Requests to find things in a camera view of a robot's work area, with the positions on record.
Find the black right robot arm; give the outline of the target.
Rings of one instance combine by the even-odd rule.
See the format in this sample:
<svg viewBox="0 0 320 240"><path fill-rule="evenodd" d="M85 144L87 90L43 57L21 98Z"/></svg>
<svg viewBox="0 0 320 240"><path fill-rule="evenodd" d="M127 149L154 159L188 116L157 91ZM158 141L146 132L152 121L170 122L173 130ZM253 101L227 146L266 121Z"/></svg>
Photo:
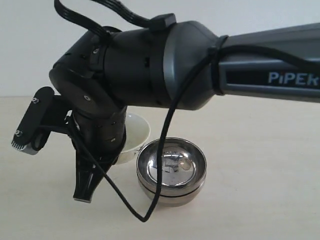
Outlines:
<svg viewBox="0 0 320 240"><path fill-rule="evenodd" d="M198 110L213 96L317 103L320 25L217 36L197 21L164 29L86 32L49 79L70 105L71 123L104 170L124 145L128 106Z"/></svg>

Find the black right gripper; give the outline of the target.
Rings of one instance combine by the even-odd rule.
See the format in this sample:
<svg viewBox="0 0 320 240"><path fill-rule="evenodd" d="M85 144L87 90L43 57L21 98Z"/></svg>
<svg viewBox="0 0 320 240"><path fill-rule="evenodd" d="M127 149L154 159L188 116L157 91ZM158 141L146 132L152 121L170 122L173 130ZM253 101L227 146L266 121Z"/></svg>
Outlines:
<svg viewBox="0 0 320 240"><path fill-rule="evenodd" d="M127 133L127 106L92 114L78 107L72 108L72 123L79 138L101 167L111 167L124 148ZM75 189L73 199L90 203L102 179L102 172L83 152L75 154Z"/></svg>

